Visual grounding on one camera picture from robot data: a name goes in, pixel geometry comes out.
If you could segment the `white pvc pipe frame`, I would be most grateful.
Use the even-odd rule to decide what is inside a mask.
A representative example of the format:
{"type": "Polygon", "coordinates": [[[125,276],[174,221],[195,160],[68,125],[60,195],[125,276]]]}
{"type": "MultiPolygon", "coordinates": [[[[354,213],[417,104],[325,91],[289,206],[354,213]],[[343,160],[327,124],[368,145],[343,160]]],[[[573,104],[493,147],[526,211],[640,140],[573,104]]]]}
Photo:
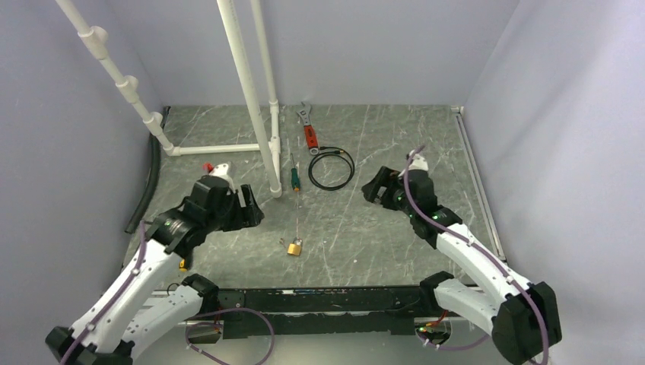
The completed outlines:
{"type": "Polygon", "coordinates": [[[108,40],[107,31],[102,27],[89,25],[73,2],[57,1],[56,4],[68,18],[71,25],[75,28],[78,38],[85,45],[88,52],[101,64],[106,73],[112,78],[116,89],[121,93],[123,99],[134,108],[137,114],[139,114],[147,130],[157,139],[158,142],[160,142],[162,149],[167,155],[175,157],[196,154],[258,151],[261,154],[262,163],[268,177],[269,191],[272,197],[281,197],[281,140],[279,135],[280,106],[275,91],[275,81],[273,79],[271,59],[268,53],[268,41],[265,33],[260,2],[252,1],[251,5],[268,88],[271,134],[268,135],[265,130],[264,119],[262,118],[259,99],[256,93],[256,86],[250,70],[246,47],[243,41],[243,35],[235,5],[232,1],[218,1],[218,10],[221,15],[224,31],[233,56],[234,65],[243,91],[244,100],[246,102],[246,108],[248,109],[253,131],[256,136],[256,143],[221,146],[212,145],[193,148],[183,148],[174,145],[164,134],[163,129],[160,126],[160,113],[149,111],[140,100],[140,96],[137,92],[139,85],[138,79],[131,75],[124,75],[118,69],[115,62],[110,58],[109,51],[106,47],[106,42],[108,40]]]}

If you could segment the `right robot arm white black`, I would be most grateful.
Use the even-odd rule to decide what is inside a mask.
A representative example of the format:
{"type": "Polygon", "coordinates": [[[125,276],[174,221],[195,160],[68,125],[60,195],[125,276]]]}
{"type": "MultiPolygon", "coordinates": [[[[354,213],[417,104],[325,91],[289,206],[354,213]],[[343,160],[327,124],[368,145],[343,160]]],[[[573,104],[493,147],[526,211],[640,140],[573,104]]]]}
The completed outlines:
{"type": "Polygon", "coordinates": [[[446,310],[469,320],[512,364],[531,362],[562,340],[554,290],[516,273],[483,246],[457,213],[438,202],[427,171],[381,167],[361,191],[367,202],[405,213],[419,238],[476,283],[471,289],[446,271],[425,278],[419,284],[424,313],[446,310]]]}

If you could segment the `aluminium rail right edge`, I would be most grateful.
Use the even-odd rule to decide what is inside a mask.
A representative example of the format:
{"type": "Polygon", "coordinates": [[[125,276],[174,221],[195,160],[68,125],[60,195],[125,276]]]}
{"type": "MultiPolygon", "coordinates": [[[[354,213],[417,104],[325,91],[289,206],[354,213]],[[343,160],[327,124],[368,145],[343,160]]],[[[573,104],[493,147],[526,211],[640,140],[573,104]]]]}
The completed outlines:
{"type": "Polygon", "coordinates": [[[465,155],[468,159],[468,166],[472,176],[472,181],[475,186],[475,191],[478,197],[478,201],[481,207],[481,211],[485,220],[485,226],[488,232],[489,240],[493,246],[492,252],[504,263],[507,263],[507,257],[504,254],[504,249],[500,242],[500,237],[497,232],[497,227],[494,222],[494,218],[491,212],[490,205],[485,193],[483,183],[481,181],[481,176],[478,170],[475,156],[473,154],[472,146],[469,141],[469,137],[466,131],[464,119],[463,119],[463,106],[451,106],[451,113],[453,114],[457,128],[459,130],[459,137],[462,141],[462,146],[465,152],[465,155]]]}

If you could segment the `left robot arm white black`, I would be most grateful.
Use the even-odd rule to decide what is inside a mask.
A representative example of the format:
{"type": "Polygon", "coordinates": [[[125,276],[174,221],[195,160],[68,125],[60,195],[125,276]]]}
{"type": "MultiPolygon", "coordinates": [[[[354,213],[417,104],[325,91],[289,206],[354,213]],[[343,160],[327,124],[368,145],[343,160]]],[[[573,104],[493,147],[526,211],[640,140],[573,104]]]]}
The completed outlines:
{"type": "Polygon", "coordinates": [[[60,364],[131,364],[179,321],[211,318],[220,307],[219,288],[198,274],[145,313],[140,309],[207,235],[256,227],[263,218],[250,185],[234,189],[220,176],[202,176],[143,230],[135,255],[104,295],[71,326],[51,330],[47,347],[60,364]]]}

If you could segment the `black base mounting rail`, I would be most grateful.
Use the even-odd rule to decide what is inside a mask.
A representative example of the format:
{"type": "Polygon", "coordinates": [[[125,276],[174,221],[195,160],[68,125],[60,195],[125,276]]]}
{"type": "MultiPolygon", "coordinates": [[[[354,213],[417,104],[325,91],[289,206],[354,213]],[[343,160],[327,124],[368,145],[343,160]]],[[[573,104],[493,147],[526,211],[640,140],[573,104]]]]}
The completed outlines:
{"type": "Polygon", "coordinates": [[[192,287],[204,298],[194,321],[225,339],[260,335],[324,335],[385,332],[429,333],[445,339],[453,313],[431,303],[419,286],[220,289],[193,274],[167,287],[192,287]]]}

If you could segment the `black foam tube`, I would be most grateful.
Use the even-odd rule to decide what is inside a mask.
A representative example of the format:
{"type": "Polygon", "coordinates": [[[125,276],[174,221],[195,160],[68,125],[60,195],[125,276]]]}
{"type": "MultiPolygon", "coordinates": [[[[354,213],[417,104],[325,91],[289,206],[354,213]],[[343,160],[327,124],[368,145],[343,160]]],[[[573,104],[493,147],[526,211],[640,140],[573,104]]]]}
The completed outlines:
{"type": "Polygon", "coordinates": [[[148,176],[145,182],[145,189],[129,219],[129,222],[126,225],[126,228],[124,229],[124,232],[127,234],[133,234],[136,231],[136,227],[143,219],[145,212],[147,211],[152,198],[154,197],[154,193],[156,192],[157,185],[160,179],[161,148],[160,143],[155,136],[149,135],[148,147],[150,149],[151,159],[148,176]]]}

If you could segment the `small brass padlock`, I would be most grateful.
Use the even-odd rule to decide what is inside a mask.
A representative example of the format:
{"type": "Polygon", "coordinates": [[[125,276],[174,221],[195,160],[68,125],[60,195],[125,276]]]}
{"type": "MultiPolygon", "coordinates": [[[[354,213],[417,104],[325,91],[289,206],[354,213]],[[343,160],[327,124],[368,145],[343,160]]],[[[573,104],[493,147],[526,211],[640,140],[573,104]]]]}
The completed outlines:
{"type": "Polygon", "coordinates": [[[294,239],[287,247],[287,254],[290,256],[299,256],[302,252],[303,241],[300,238],[294,239]]]}

